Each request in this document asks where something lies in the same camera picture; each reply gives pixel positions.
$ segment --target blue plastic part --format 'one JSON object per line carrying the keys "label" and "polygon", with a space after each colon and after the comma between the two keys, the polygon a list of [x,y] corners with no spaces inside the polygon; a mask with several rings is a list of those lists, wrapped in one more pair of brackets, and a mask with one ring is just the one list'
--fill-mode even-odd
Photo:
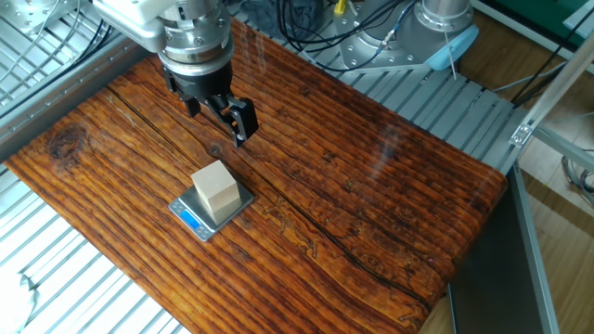
{"label": "blue plastic part", "polygon": [[[454,61],[460,58],[460,56],[462,56],[464,52],[466,52],[466,50],[471,47],[472,42],[474,42],[478,34],[479,29],[474,24],[472,24],[472,26],[468,27],[464,32],[456,36],[456,38],[449,41],[449,46],[452,50],[452,58]],[[425,65],[436,71],[446,69],[450,65],[447,45],[444,45],[444,47],[435,52],[433,56],[429,57],[429,59],[425,61]]]}

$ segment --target silver scale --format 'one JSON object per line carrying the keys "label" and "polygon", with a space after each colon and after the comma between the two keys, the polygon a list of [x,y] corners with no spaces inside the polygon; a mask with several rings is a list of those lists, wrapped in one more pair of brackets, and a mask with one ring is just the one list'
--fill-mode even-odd
{"label": "silver scale", "polygon": [[240,212],[253,202],[253,194],[241,183],[237,182],[241,205],[229,215],[220,225],[217,225],[213,218],[206,212],[195,186],[191,186],[182,196],[169,204],[171,210],[187,227],[192,230],[202,241],[207,241],[216,232],[220,231]]}

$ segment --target wooden block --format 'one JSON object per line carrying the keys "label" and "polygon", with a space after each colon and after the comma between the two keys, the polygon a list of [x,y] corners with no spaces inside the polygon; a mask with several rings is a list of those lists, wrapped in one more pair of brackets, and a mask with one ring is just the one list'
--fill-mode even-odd
{"label": "wooden block", "polygon": [[192,174],[200,202],[217,225],[241,206],[238,184],[221,161]]}

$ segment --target table surface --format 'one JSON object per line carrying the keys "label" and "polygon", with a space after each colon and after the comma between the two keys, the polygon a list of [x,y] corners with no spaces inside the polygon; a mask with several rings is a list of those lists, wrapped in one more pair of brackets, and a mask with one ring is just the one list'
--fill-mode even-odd
{"label": "table surface", "polygon": [[[240,149],[147,58],[6,166],[194,332],[416,333],[505,176],[234,22]],[[215,160],[254,203],[207,243],[167,209]]]}

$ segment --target blue display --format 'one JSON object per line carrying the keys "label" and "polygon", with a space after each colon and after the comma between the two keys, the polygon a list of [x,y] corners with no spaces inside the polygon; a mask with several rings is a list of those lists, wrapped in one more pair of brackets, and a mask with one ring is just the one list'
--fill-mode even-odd
{"label": "blue display", "polygon": [[198,226],[200,226],[200,223],[196,220],[196,218],[194,218],[192,213],[188,212],[187,210],[181,212],[179,216],[182,217],[182,219],[185,220],[186,223],[192,226],[192,228],[198,228]]}

